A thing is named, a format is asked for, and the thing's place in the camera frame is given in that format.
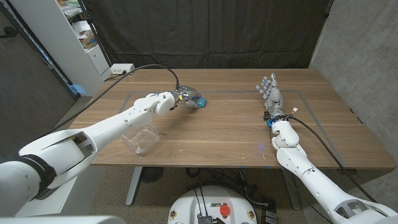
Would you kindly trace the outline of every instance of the table top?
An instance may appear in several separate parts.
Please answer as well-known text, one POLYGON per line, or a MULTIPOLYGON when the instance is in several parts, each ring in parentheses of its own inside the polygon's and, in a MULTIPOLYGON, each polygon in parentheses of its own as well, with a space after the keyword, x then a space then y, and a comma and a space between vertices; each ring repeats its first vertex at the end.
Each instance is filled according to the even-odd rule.
MULTIPOLYGON (((148 154, 133 153, 114 141, 98 154, 101 166, 257 167, 280 168, 262 120, 264 100, 255 86, 276 74, 284 97, 284 111, 313 128, 341 163, 351 169, 392 169, 392 156, 353 114, 329 83, 309 69, 175 69, 180 85, 196 88, 206 106, 195 110, 180 102, 152 125, 160 141, 148 154)), ((106 82, 97 95, 112 82, 106 82)), ((170 91, 175 79, 166 70, 139 70, 119 82, 70 126, 84 128, 133 105, 148 93, 170 91)), ((318 168, 339 169, 319 140, 290 120, 300 144, 318 168)))

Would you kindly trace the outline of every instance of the blue object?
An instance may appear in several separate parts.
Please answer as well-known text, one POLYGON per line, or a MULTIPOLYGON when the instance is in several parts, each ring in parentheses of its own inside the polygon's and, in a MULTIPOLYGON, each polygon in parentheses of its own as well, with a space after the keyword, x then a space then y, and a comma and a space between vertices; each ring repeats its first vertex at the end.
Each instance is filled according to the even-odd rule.
POLYGON ((199 98, 199 99, 196 101, 196 104, 197 104, 199 107, 204 108, 204 107, 205 107, 205 104, 206 104, 206 98, 203 98, 203 97, 199 98))

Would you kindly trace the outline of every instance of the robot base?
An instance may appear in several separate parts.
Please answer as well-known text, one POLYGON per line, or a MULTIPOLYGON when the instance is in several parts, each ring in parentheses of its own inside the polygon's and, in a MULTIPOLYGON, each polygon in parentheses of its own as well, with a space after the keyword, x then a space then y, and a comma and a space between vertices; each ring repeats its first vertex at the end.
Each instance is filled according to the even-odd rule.
POLYGON ((167 223, 252 224, 257 223, 257 218, 251 204, 240 194, 225 187, 202 186, 201 190, 200 188, 190 190, 174 202, 170 209, 167 223), (225 214, 224 208, 227 211, 229 208, 229 215, 221 214, 221 206, 223 206, 223 214, 225 214))

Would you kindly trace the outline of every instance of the gray wall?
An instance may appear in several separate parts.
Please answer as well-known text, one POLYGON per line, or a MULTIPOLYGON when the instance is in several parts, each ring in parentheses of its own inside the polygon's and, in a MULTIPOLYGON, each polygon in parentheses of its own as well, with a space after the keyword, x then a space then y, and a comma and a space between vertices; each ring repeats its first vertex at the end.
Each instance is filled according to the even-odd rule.
MULTIPOLYGON (((398 1, 334 1, 314 51, 317 69, 398 162, 398 1)), ((348 179, 329 172, 349 193, 348 179)), ((355 177, 398 211, 398 169, 355 177)))

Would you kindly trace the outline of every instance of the emergency stop button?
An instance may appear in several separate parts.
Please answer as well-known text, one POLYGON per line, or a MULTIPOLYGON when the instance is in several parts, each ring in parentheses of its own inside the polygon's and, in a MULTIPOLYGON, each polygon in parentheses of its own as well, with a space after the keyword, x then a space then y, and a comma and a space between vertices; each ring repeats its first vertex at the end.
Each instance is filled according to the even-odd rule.
POLYGON ((222 216, 228 216, 231 213, 231 209, 229 209, 228 205, 222 205, 220 207, 220 213, 222 216))

